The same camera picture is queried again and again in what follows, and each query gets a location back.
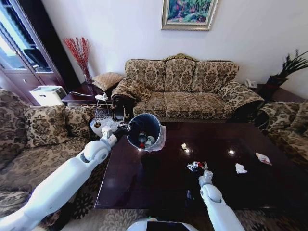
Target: power strip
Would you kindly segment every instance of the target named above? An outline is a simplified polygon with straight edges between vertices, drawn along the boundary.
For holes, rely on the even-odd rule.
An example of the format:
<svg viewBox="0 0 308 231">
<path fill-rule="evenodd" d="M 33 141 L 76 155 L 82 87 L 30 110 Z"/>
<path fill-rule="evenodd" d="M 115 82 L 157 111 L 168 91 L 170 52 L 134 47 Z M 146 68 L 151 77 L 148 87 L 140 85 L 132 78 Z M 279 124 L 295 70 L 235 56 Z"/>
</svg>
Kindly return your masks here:
<svg viewBox="0 0 308 231">
<path fill-rule="evenodd" d="M 103 101 L 106 101 L 108 99 L 108 96 L 106 93 L 104 93 L 103 95 L 96 95 L 95 98 L 97 100 L 103 100 Z"/>
</svg>

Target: patterned rug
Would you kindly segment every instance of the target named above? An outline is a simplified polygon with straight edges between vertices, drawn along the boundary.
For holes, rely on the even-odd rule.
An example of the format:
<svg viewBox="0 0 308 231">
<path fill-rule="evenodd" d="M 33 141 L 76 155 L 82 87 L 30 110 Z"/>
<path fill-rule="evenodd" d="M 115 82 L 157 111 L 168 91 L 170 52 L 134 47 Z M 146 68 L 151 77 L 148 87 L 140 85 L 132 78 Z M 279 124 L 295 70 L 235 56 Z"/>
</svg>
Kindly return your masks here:
<svg viewBox="0 0 308 231">
<path fill-rule="evenodd" d="M 148 217 L 185 222 L 200 231 L 214 230 L 206 206 L 202 211 L 94 209 L 107 163 L 108 160 L 98 165 L 78 191 L 73 217 L 62 229 L 63 231 L 125 231 L 136 220 Z M 295 213 L 294 211 L 236 210 L 235 214 L 247 231 L 308 230 L 306 213 L 303 211 Z"/>
</svg>

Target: sofa armrest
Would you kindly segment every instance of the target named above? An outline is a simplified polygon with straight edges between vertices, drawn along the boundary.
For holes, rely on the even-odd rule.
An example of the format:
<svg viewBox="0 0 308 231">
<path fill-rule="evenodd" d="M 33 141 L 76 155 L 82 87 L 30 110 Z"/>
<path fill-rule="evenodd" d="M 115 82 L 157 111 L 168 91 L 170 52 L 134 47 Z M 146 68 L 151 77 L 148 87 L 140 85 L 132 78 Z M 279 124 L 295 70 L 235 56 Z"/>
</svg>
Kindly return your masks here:
<svg viewBox="0 0 308 231">
<path fill-rule="evenodd" d="M 116 111 L 124 109 L 124 121 L 130 121 L 134 117 L 133 108 L 136 104 L 136 100 L 128 97 L 126 95 L 118 94 L 113 95 L 112 103 L 116 106 Z M 114 121 L 120 121 L 122 119 L 118 119 L 116 117 L 116 113 L 114 113 L 113 117 Z"/>
<path fill-rule="evenodd" d="M 300 103 L 296 102 L 272 102 L 264 105 L 256 117 L 257 126 L 266 123 L 262 128 L 267 132 L 284 129 L 293 122 L 299 110 Z"/>
<path fill-rule="evenodd" d="M 133 96 L 130 90 L 130 86 L 133 80 L 130 78 L 124 78 L 119 82 L 117 87 L 113 89 L 111 94 L 111 99 L 114 102 L 113 98 L 115 96 L 125 96 L 124 98 L 131 98 L 132 100 L 136 101 L 136 98 Z"/>
<path fill-rule="evenodd" d="M 252 102 L 254 102 L 254 105 L 257 104 L 260 106 L 264 102 L 261 96 L 236 81 L 229 81 L 219 90 L 218 95 L 223 101 L 229 104 L 234 111 L 246 104 L 252 104 Z"/>
<path fill-rule="evenodd" d="M 124 78 L 112 91 L 111 95 L 112 103 L 116 106 L 116 109 L 124 109 L 124 121 L 128 121 L 134 117 L 133 107 L 136 103 L 136 98 L 130 89 L 132 82 L 132 79 Z M 118 121 L 119 119 L 114 116 L 113 120 Z"/>
</svg>

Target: framed painting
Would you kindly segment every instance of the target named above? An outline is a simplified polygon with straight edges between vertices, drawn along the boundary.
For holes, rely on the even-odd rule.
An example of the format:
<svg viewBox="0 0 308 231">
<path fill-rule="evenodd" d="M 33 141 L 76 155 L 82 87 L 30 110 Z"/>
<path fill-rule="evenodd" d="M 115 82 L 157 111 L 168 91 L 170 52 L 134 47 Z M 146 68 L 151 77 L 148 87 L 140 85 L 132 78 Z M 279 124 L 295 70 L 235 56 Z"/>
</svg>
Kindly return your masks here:
<svg viewBox="0 0 308 231">
<path fill-rule="evenodd" d="M 164 0 L 162 30 L 210 30 L 218 0 Z"/>
</svg>

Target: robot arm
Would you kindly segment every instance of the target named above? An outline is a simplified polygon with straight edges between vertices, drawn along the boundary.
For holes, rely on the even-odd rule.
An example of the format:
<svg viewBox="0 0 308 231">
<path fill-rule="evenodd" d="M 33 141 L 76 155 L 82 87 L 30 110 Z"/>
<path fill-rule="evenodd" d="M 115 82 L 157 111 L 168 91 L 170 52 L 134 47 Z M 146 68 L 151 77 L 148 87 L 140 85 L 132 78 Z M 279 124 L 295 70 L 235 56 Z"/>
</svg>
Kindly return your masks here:
<svg viewBox="0 0 308 231">
<path fill-rule="evenodd" d="M 221 192 L 212 184 L 213 173 L 205 170 L 204 174 L 199 177 L 201 186 L 200 194 L 204 203 L 207 205 L 208 215 L 211 219 L 215 231 L 244 231 L 240 221 L 232 209 L 226 205 L 222 199 Z M 156 225 L 160 230 L 166 230 L 167 227 L 181 225 L 181 230 L 197 231 L 193 226 L 185 223 L 158 221 L 156 219 L 144 219 L 133 223 L 127 231 L 146 231 L 151 230 L 151 223 L 160 223 Z"/>
<path fill-rule="evenodd" d="M 221 192 L 212 184 L 213 173 L 205 170 L 199 177 L 200 194 L 207 205 L 208 215 L 215 231 L 244 231 L 233 210 L 227 206 Z"/>
<path fill-rule="evenodd" d="M 30 231 L 47 215 L 60 209 L 90 177 L 93 169 L 103 162 L 117 137 L 105 129 L 99 141 L 89 142 L 76 157 L 64 162 L 33 191 L 24 207 L 0 218 L 0 231 Z"/>
</svg>

